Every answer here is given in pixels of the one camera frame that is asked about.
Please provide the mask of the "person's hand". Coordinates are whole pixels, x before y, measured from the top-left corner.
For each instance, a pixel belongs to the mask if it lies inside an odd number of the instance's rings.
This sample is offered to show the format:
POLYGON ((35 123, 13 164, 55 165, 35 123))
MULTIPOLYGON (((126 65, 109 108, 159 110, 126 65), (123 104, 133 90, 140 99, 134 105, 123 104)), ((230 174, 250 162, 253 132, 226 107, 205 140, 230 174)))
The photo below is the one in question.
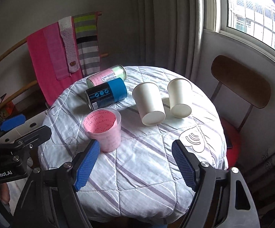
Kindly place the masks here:
POLYGON ((0 184, 0 200, 4 205, 10 202, 10 192, 7 183, 0 184))

